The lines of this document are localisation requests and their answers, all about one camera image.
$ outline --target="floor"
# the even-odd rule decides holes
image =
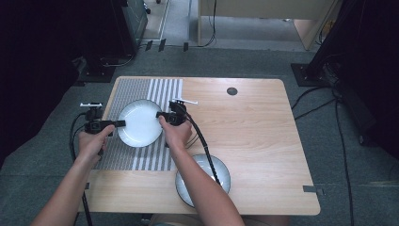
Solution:
[[[155,43],[166,39],[166,45],[183,46],[188,42],[189,46],[198,46],[198,0],[162,0],[157,5],[155,0],[147,0],[152,13],[149,15],[149,25],[152,20],[162,17],[164,4],[167,4],[165,23],[160,29],[159,39]],[[202,17],[201,44],[207,43],[213,34],[213,18]],[[224,49],[257,49],[272,51],[306,51],[290,19],[265,19],[265,18],[230,18],[215,17],[215,40],[209,48]],[[314,44],[309,50],[317,52],[319,45]]]

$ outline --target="hand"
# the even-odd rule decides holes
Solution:
[[[174,126],[165,120],[163,116],[159,116],[159,123],[165,131],[165,139],[169,147],[173,149],[185,149],[185,145],[191,137],[191,122],[185,121],[179,126]]]
[[[114,131],[114,125],[106,126],[102,132],[92,135],[86,132],[79,133],[79,154],[77,159],[94,166],[99,160],[99,151],[106,149],[106,137]]]

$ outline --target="gray carpet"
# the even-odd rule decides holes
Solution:
[[[84,111],[81,102],[106,104],[113,82],[121,75],[278,78],[290,103],[307,88],[299,88],[290,63],[308,63],[314,53],[266,50],[227,50],[169,47],[158,52],[140,49],[136,58],[117,68],[110,84],[72,87],[43,125],[40,133],[11,154],[0,172],[0,225],[27,225],[52,195],[71,166],[68,133],[73,118]],[[294,110],[298,116],[332,98],[319,89]],[[343,148],[334,104],[296,121],[319,195],[321,213],[292,217],[292,225],[350,225],[349,199],[344,177]],[[338,105],[352,183],[355,225],[399,225],[399,163],[378,147],[363,147],[344,105]],[[139,225],[137,214],[92,213],[94,225]],[[77,225],[86,225],[81,214]]]

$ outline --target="white plate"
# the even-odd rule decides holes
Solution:
[[[152,144],[162,133],[162,127],[156,118],[161,107],[149,100],[137,100],[128,104],[121,112],[119,121],[126,126],[118,128],[120,139],[135,148]]]
[[[212,173],[211,167],[208,162],[208,158],[206,157],[206,154],[197,154],[193,156],[194,160],[199,164],[199,166],[213,179],[215,179],[214,174]],[[223,190],[226,191],[226,193],[229,193],[230,191],[230,185],[231,185],[231,178],[229,174],[229,170],[227,169],[226,165],[220,159],[211,156],[212,163],[214,164],[217,179],[219,179],[220,184],[223,187]],[[184,185],[184,180],[182,178],[182,175],[177,172],[176,174],[176,189],[177,193],[179,194],[180,198],[187,203],[188,205],[191,205],[194,207],[193,202],[191,201],[190,195],[188,194],[187,188]]]

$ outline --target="table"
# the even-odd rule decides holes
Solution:
[[[294,25],[306,50],[341,0],[217,0],[215,16],[295,19]],[[214,15],[215,0],[199,0],[198,45],[201,39],[201,16]]]
[[[114,85],[109,103],[118,88]],[[150,79],[154,77],[130,77]],[[317,215],[320,205],[283,83],[278,79],[183,77],[182,98],[211,155],[231,174],[230,197],[245,215]],[[230,95],[228,88],[238,93]],[[191,154],[204,153],[200,142]],[[176,170],[98,170],[86,191],[92,212],[196,213],[175,187]]]

